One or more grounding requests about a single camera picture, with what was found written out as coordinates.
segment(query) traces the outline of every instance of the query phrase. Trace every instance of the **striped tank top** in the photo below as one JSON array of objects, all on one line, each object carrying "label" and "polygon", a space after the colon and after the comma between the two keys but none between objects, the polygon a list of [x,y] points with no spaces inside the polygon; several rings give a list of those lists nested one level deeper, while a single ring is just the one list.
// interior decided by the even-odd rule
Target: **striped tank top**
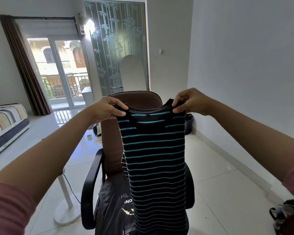
[{"label": "striped tank top", "polygon": [[187,234],[185,212],[185,112],[173,100],[157,109],[129,107],[117,117],[139,234]]}]

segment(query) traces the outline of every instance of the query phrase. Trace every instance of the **arched window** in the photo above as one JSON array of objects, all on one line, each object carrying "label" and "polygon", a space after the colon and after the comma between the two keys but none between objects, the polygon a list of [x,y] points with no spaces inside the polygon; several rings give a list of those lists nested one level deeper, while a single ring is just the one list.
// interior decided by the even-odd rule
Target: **arched window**
[{"label": "arched window", "polygon": [[85,64],[84,55],[82,51],[75,47],[72,52],[73,52],[76,67],[85,68],[86,64]]},{"label": "arched window", "polygon": [[51,48],[45,48],[43,50],[43,54],[45,55],[45,59],[46,59],[47,63],[54,63],[55,62]]}]

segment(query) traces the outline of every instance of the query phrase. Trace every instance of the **sliding glass door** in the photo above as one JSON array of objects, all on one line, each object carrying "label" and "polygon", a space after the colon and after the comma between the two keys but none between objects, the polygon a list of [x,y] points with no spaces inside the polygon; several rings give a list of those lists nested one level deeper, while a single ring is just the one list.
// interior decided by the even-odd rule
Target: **sliding glass door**
[{"label": "sliding glass door", "polygon": [[79,40],[27,39],[52,109],[85,107],[81,91],[90,86]]}]

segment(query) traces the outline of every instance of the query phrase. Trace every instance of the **light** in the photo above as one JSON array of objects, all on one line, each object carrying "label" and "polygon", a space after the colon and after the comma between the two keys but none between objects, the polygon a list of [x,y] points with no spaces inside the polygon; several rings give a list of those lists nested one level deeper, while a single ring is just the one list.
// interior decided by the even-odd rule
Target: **light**
[{"label": "light", "polygon": [[85,31],[90,31],[90,33],[94,33],[95,32],[95,24],[91,19],[88,19],[86,24],[84,24],[84,29]]}]

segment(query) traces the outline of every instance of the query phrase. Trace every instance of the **forearm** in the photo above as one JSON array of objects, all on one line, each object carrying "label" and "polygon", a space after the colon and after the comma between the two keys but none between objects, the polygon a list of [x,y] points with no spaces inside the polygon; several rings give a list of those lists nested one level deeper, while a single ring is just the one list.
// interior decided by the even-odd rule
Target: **forearm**
[{"label": "forearm", "polygon": [[209,115],[278,180],[294,168],[294,138],[213,101]]},{"label": "forearm", "polygon": [[91,124],[85,110],[0,171],[0,181],[42,199]]}]

